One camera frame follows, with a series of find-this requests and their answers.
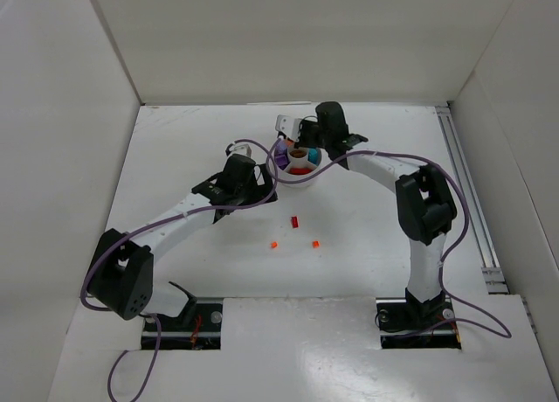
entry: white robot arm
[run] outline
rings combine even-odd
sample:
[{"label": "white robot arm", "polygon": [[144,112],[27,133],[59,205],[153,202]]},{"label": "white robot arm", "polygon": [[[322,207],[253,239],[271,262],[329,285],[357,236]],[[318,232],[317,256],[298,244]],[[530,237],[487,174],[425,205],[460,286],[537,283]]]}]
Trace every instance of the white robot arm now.
[{"label": "white robot arm", "polygon": [[[193,188],[179,204],[146,225],[176,217],[173,223],[126,240],[110,253],[94,271],[87,291],[125,320],[141,313],[157,313],[176,318],[179,323],[190,322],[196,297],[173,283],[154,284],[154,266],[193,232],[217,223],[237,206],[277,199],[266,165],[259,165],[259,184],[254,173],[257,165],[249,157],[250,149],[246,151],[234,150],[223,171]],[[115,229],[101,235],[90,270],[107,249],[126,236]]]},{"label": "white robot arm", "polygon": [[[317,121],[309,121],[280,115],[276,130],[293,140],[295,147],[325,149],[331,160],[373,179],[397,197],[398,221],[410,240],[411,275],[405,302],[396,307],[390,303],[392,316],[389,322],[384,319],[384,326],[397,330],[432,324],[447,304],[438,272],[446,234],[457,215],[443,174],[430,164],[417,166],[395,157],[378,156],[369,149],[367,138],[349,133],[337,102],[321,103],[316,116]],[[377,309],[387,313],[378,301]]]}]

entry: black bracket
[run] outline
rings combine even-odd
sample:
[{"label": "black bracket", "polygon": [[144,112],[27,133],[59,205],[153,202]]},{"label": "black bracket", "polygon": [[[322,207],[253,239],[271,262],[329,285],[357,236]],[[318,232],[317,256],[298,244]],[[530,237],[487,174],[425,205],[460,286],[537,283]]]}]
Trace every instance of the black bracket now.
[{"label": "black bracket", "polygon": [[[254,173],[257,166],[263,180],[261,185]],[[207,197],[211,205],[249,205],[265,198],[272,188],[272,177],[265,163],[257,165],[250,157],[232,154],[223,171],[192,188],[192,193]],[[274,192],[266,202],[272,203],[277,199],[278,195]],[[214,223],[231,213],[231,210],[216,210]]]},{"label": "black bracket", "polygon": [[[356,144],[368,139],[358,134],[350,134],[343,114],[342,105],[338,102],[322,102],[316,109],[317,121],[303,120],[300,124],[297,147],[325,149],[330,160],[345,155]],[[348,169],[348,161],[343,159],[339,164]]]},{"label": "black bracket", "polygon": [[[115,229],[104,232],[89,268],[124,236],[126,233]],[[149,246],[139,247],[129,240],[112,252],[97,269],[87,292],[127,321],[138,316],[148,304],[153,292],[153,277],[154,255],[151,249]]]},{"label": "black bracket", "polygon": [[431,164],[396,181],[396,201],[402,230],[410,239],[427,246],[439,234],[451,230],[457,215],[444,175]]}]

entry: purple cable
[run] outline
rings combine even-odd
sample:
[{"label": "purple cable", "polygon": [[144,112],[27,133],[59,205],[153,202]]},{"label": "purple cable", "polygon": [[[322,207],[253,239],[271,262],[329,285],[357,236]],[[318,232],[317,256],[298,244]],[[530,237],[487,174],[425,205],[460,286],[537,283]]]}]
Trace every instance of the purple cable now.
[{"label": "purple cable", "polygon": [[[138,391],[136,396],[134,396],[134,398],[130,400],[130,402],[135,402],[136,400],[138,400],[141,394],[143,393],[144,389],[146,388],[146,385],[148,384],[149,376],[151,376],[151,371],[154,369],[155,359],[157,358],[157,354],[159,353],[159,348],[161,347],[161,332],[162,332],[161,322],[159,322],[157,315],[153,313],[149,313],[149,315],[155,321],[155,325],[157,326],[157,338],[155,341],[154,355],[151,357],[151,363],[149,363],[148,372],[146,373],[146,378],[143,379],[143,383],[141,384],[140,390]],[[119,357],[116,359],[116,361],[113,364],[113,367],[111,368],[111,371],[108,373],[107,393],[108,393],[108,397],[111,399],[111,402],[118,402],[114,397],[113,389],[111,388],[111,382],[113,381],[114,370],[116,369],[116,366],[122,360],[122,358],[127,354],[128,354],[128,350],[124,350],[122,354],[120,354]]]},{"label": "purple cable", "polygon": [[[275,149],[276,145],[278,144],[278,142],[280,142],[281,139],[277,139],[275,141],[275,143],[272,145],[272,149]],[[260,144],[259,142],[255,142],[254,140],[248,139],[248,138],[243,138],[240,140],[236,140],[235,143],[238,142],[249,142],[250,144],[254,144],[255,146],[261,148],[262,150],[264,150],[264,152],[266,153],[266,161],[268,161],[268,159],[272,158],[271,152],[270,150],[268,150],[266,147],[264,147],[262,144]],[[270,199],[273,195],[273,193],[276,191],[276,189],[278,188],[278,168],[274,165],[273,166],[274,169],[274,173],[271,174],[271,176],[273,177],[274,181],[273,181],[273,187],[270,190],[270,192],[268,193],[268,195],[266,195],[264,198],[262,198],[260,201],[258,201],[257,203],[254,204],[249,204],[249,205],[208,205],[207,207],[200,207],[200,208],[196,208],[194,210],[190,210],[186,213],[186,216],[188,217],[189,215],[192,214],[196,214],[202,211],[208,211],[208,210],[227,210],[227,211],[235,211],[235,210],[248,210],[249,208],[254,208],[254,207],[258,207],[259,205],[262,205],[264,203],[266,203],[268,201],[268,199]],[[79,299],[81,300],[81,304],[83,304],[86,308],[89,308],[91,310],[97,311],[97,312],[110,312],[111,309],[110,308],[100,308],[99,306],[94,306],[93,304],[91,304],[89,301],[87,301],[86,297],[87,297],[87,288],[89,287],[89,283],[91,282],[91,279],[93,278],[93,276],[95,275],[95,273],[97,272],[97,270],[99,269],[99,267],[101,266],[101,264],[103,262],[105,262],[105,260],[109,257],[109,255],[111,253],[113,253],[116,249],[118,249],[120,246],[122,246],[124,243],[126,243],[127,241],[131,240],[133,237],[146,232],[147,230],[151,230],[154,229],[156,227],[159,227],[160,225],[166,225],[172,221],[177,221],[180,220],[181,218],[184,218],[185,215],[184,214],[178,214],[176,216],[173,217],[169,217],[169,218],[164,218],[162,220],[158,220],[154,223],[151,223],[149,225],[145,225],[143,227],[140,227],[137,230],[134,230],[131,233],[128,233],[126,236],[124,236],[122,239],[116,241],[115,243],[113,243],[93,264],[93,266],[89,269],[89,271],[87,272],[86,278],[84,279],[84,282],[81,286],[81,292],[79,294]]]},{"label": "purple cable", "polygon": [[[446,178],[448,183],[451,185],[451,187],[456,192],[456,195],[458,196],[458,199],[460,201],[460,205],[462,206],[462,211],[464,212],[464,227],[462,228],[462,232],[460,233],[458,238],[448,247],[448,249],[445,250],[445,252],[441,256],[440,261],[441,261],[441,263],[444,264],[448,255],[454,249],[456,249],[456,246],[458,246],[462,242],[462,240],[464,240],[464,237],[466,236],[466,233],[468,231],[468,227],[470,225],[470,210],[468,208],[468,204],[466,202],[466,198],[464,197],[464,194],[462,193],[462,190],[458,187],[456,182],[454,182],[454,179],[452,179],[452,177],[443,168],[441,168],[438,163],[433,162],[431,159],[428,159],[428,158],[422,157],[422,156],[417,156],[417,155],[410,155],[410,154],[406,154],[406,153],[390,153],[390,152],[385,152],[385,151],[357,150],[357,151],[350,151],[350,152],[346,153],[345,155],[337,157],[332,162],[330,162],[329,164],[324,166],[322,169],[317,170],[314,174],[312,174],[308,177],[304,177],[302,179],[297,179],[297,180],[293,180],[293,181],[278,179],[278,175],[277,175],[278,171],[277,171],[277,168],[275,168],[275,164],[274,164],[274,168],[275,168],[274,174],[270,173],[270,176],[272,178],[276,179],[276,180],[279,180],[282,184],[302,184],[303,182],[306,182],[310,179],[313,179],[313,178],[319,176],[322,172],[324,172],[325,170],[330,169],[332,166],[334,166],[335,164],[337,164],[341,160],[347,159],[348,157],[351,157],[351,156],[358,156],[358,155],[393,157],[393,158],[398,158],[398,159],[417,160],[419,162],[431,164],[434,167],[436,167],[438,170],[440,170],[440,172],[443,174],[443,176]],[[268,164],[269,164],[268,162],[271,159],[272,158],[271,158],[270,154],[268,154],[268,157],[266,159],[266,167],[268,167]],[[475,310],[478,310],[480,313],[483,313],[484,315],[488,316],[490,319],[493,319],[500,327],[503,328],[503,330],[505,332],[503,333],[503,332],[500,332],[498,330],[491,329],[491,328],[483,325],[482,323],[471,321],[469,319],[453,317],[451,319],[445,319],[444,321],[435,323],[434,325],[432,325],[429,328],[426,328],[424,330],[411,332],[411,333],[405,334],[405,335],[400,335],[400,336],[398,336],[398,338],[409,338],[409,337],[412,337],[412,336],[421,335],[421,334],[424,334],[425,332],[429,332],[429,331],[431,331],[435,328],[438,328],[439,326],[445,325],[447,323],[452,323],[452,322],[470,323],[472,325],[475,325],[475,326],[478,326],[482,329],[485,329],[489,332],[492,332],[497,336],[502,336],[503,338],[511,338],[513,336],[513,334],[511,333],[510,329],[508,329],[507,325],[505,325],[495,315],[492,315],[491,313],[489,313],[485,309],[481,308],[480,306],[477,306],[473,303],[470,303],[469,301],[466,301],[464,299],[461,299],[461,298],[457,297],[456,295],[453,295],[451,292],[448,291],[448,289],[446,289],[445,284],[443,282],[443,266],[444,265],[441,265],[441,268],[438,270],[438,282],[439,282],[440,287],[443,290],[443,292],[446,295],[448,295],[450,298],[454,299],[456,302],[460,302],[460,303],[465,304],[466,306],[468,306],[470,308],[474,308]]]},{"label": "purple cable", "polygon": [[[280,141],[281,141],[281,139],[277,139],[275,141],[275,143],[272,145],[271,149],[275,149],[278,142],[280,142]],[[251,139],[248,139],[248,138],[244,138],[244,139],[240,139],[240,140],[235,141],[235,143],[238,143],[238,142],[249,142],[250,144],[254,144],[255,146],[264,150],[264,152],[266,153],[266,161],[268,161],[268,159],[273,159],[270,150],[268,150],[266,147],[264,147],[259,142],[255,142],[254,140],[251,140]],[[81,300],[81,304],[83,304],[86,308],[89,308],[91,310],[98,311],[98,312],[110,312],[111,311],[110,308],[101,308],[101,307],[98,307],[98,306],[94,306],[93,304],[90,304],[89,301],[87,301],[87,299],[86,299],[86,297],[87,297],[87,287],[89,287],[89,283],[91,282],[91,279],[93,278],[93,276],[95,275],[95,272],[97,272],[97,270],[99,269],[101,264],[108,258],[108,256],[111,253],[113,253],[116,249],[118,249],[121,245],[126,243],[128,240],[132,239],[133,237],[135,237],[135,236],[137,236],[141,233],[146,232],[147,230],[151,230],[151,229],[159,227],[161,225],[166,225],[166,224],[171,223],[173,221],[180,220],[181,218],[188,217],[191,214],[196,214],[196,213],[199,213],[199,212],[202,212],[202,211],[209,211],[209,210],[227,210],[227,211],[247,210],[249,208],[258,207],[259,205],[265,204],[268,201],[268,199],[270,199],[272,197],[273,193],[278,188],[278,168],[275,165],[273,166],[273,172],[274,172],[274,174],[272,176],[273,176],[274,181],[273,181],[272,189],[270,190],[268,195],[266,195],[264,198],[262,198],[257,203],[249,204],[249,205],[208,205],[207,207],[200,207],[200,208],[196,208],[194,210],[187,211],[186,214],[178,214],[178,215],[173,216],[173,217],[158,220],[154,223],[151,223],[149,225],[145,225],[144,227],[141,227],[137,230],[134,230],[133,232],[128,233],[122,239],[120,239],[117,242],[115,242],[114,244],[112,244],[95,261],[95,263],[92,265],[92,267],[87,272],[86,278],[84,279],[84,282],[81,286],[81,291],[79,293],[79,299]],[[151,376],[151,371],[154,368],[155,360],[157,359],[157,354],[159,353],[159,348],[160,348],[160,345],[161,345],[161,333],[162,333],[161,323],[159,322],[159,319],[157,318],[157,316],[155,314],[149,314],[149,315],[154,319],[155,324],[157,325],[157,338],[156,338],[156,342],[155,342],[154,355],[151,358],[151,363],[149,364],[149,368],[148,368],[148,372],[146,373],[146,377],[144,378],[143,383],[141,384],[140,391],[136,394],[136,396],[132,399],[131,402],[135,402],[136,400],[138,400],[138,398],[141,396],[144,389],[146,388],[146,385],[148,384],[148,380],[149,380],[149,377]],[[113,379],[114,369],[116,369],[117,364],[122,360],[122,358],[124,356],[126,356],[127,353],[128,353],[128,351],[125,350],[119,355],[119,357],[114,362],[113,367],[111,368],[111,371],[109,372],[109,375],[108,375],[107,392],[108,392],[109,398],[111,399],[111,402],[117,402],[116,398],[113,395],[113,391],[111,389],[111,381]]]}]

